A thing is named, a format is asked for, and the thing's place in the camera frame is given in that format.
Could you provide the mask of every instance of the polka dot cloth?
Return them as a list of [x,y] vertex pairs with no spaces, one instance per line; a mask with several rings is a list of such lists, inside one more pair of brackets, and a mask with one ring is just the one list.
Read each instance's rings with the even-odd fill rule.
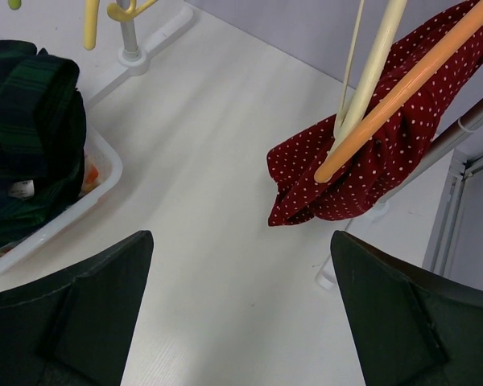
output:
[[[367,113],[475,3],[438,14],[392,46]],[[483,27],[327,183],[316,183],[313,175],[334,142],[334,116],[272,149],[267,163],[279,192],[269,225],[300,224],[313,216],[343,220],[368,211],[419,164],[440,116],[482,64]]]

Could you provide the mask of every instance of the label tag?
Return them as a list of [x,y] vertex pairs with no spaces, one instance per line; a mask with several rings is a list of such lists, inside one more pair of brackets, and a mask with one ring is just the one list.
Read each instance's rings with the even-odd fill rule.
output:
[[14,197],[15,199],[29,199],[34,195],[34,181],[29,180],[13,183],[9,187],[7,195],[9,195],[9,197]]

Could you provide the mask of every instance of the metal pole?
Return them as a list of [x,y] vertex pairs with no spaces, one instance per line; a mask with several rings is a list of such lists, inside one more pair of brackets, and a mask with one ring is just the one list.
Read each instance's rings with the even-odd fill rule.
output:
[[[126,10],[129,8],[130,0],[116,0],[116,3]],[[138,41],[136,40],[136,29],[134,28],[134,20],[120,23],[123,38],[123,57],[130,62],[139,59],[140,53],[138,49]]]
[[392,189],[379,199],[379,203],[385,203],[397,192],[401,191],[408,183],[416,179],[433,164],[438,162],[444,155],[451,152],[465,139],[473,135],[483,126],[483,98],[477,102],[467,113],[454,121],[435,141],[431,144],[427,154],[422,158],[419,165],[411,174],[395,189]]

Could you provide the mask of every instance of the yellow hanger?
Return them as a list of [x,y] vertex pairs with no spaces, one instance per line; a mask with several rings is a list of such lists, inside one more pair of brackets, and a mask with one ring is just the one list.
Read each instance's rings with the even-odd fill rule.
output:
[[[129,22],[137,17],[149,6],[154,5],[158,0],[148,0],[136,8],[136,0],[130,0],[129,8],[124,10],[116,3],[107,6],[107,15],[117,22]],[[85,16],[84,16],[84,48],[93,50],[97,43],[97,23],[98,23],[98,6],[100,0],[86,0]]]
[[136,8],[136,0],[130,0],[129,8],[124,10],[117,3],[112,2],[107,6],[107,15],[117,22],[129,22],[137,17],[149,6],[153,6],[158,0],[147,0],[142,6]]
[[84,13],[84,48],[93,50],[97,43],[98,6],[100,0],[86,0]]

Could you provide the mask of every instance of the white floor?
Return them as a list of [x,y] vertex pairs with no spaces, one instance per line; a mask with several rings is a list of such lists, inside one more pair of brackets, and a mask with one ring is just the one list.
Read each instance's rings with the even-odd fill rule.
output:
[[[139,229],[155,254],[123,385],[363,385],[337,289],[314,277],[332,233],[268,228],[266,152],[336,110],[338,81],[214,17],[89,116],[124,175],[96,210],[0,290],[82,260]],[[367,240],[421,265],[448,159],[395,196]]]

